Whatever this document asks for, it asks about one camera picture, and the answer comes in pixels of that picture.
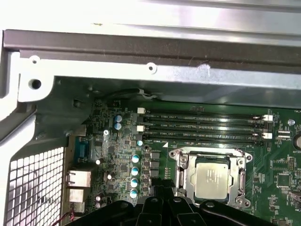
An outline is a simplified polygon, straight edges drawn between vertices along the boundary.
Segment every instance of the metal mesh grille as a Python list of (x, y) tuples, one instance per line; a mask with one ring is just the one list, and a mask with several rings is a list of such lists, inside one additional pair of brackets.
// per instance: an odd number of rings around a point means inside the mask
[(50, 226), (60, 216), (63, 147), (10, 164), (7, 226)]

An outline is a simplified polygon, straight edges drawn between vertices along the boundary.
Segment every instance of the gray metal panel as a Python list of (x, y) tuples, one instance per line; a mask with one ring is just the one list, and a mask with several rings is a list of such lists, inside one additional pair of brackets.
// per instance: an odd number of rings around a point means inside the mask
[(0, 30), (0, 98), (4, 97), (8, 92), (8, 53), (3, 47), (3, 34)]

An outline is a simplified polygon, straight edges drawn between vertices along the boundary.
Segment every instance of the metal frame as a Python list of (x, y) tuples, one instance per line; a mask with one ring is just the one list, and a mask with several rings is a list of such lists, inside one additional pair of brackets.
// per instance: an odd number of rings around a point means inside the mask
[[(11, 124), (9, 136), (2, 136), (2, 153), (12, 150), (3, 159), (3, 185), (12, 157), (64, 143), (89, 115), (99, 90), (134, 86), (164, 90), (156, 93), (162, 100), (301, 108), (301, 47), (6, 30), (1, 55), (7, 56), (7, 65), (2, 57), (0, 87), (5, 89), (0, 109), (5, 112), (0, 123), (16, 118), (17, 102), (38, 105), (36, 116), (23, 111), (19, 119), (24, 123)], [(30, 87), (32, 80), (41, 81), (41, 87)], [(70, 95), (65, 95), (68, 88)], [(179, 89), (183, 98), (175, 96)], [(49, 108), (59, 103), (58, 109)], [(33, 137), (35, 141), (18, 152)], [(6, 189), (0, 187), (3, 203)], [(5, 212), (1, 205), (0, 212)]]

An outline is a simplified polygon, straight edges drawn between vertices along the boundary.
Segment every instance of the cpu socket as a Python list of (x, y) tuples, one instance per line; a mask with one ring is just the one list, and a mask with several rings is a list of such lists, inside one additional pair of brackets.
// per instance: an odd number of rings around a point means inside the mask
[(216, 200), (237, 209), (251, 206), (245, 198), (250, 154), (238, 149), (182, 147), (169, 156), (176, 160), (177, 196), (186, 196), (195, 205)]

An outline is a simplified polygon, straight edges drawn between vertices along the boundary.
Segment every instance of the dimm slot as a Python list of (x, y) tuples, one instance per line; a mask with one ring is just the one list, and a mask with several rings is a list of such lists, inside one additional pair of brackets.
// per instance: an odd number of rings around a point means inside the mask
[(173, 136), (145, 136), (145, 140), (161, 140), (161, 141), (175, 141), (175, 142), (204, 142), (212, 144), (233, 144), (233, 145), (263, 145), (260, 140), (223, 140), (223, 139), (203, 139), (194, 137), (173, 137)]
[(153, 125), (158, 124), (169, 124), (169, 125), (212, 125), (212, 126), (224, 126), (224, 127), (241, 127), (241, 128), (254, 128), (254, 129), (262, 129), (263, 124), (260, 123), (232, 123), (232, 122), (220, 122), (220, 121), (196, 121), (196, 120), (179, 120), (179, 119), (146, 119), (145, 123), (151, 123)]
[(225, 119), (241, 119), (241, 120), (262, 120), (262, 115), (252, 114), (223, 114), (223, 113), (207, 113), (207, 112), (189, 112), (189, 111), (167, 111), (167, 110), (150, 110), (147, 115), (164, 115), (164, 116), (213, 116)]
[(209, 135), (229, 135), (229, 136), (248, 136), (258, 137), (261, 133), (247, 131), (226, 131), (226, 130), (204, 130), (204, 129), (187, 129), (187, 128), (164, 128), (164, 127), (146, 127), (146, 132), (182, 132), (182, 133), (202, 133)]

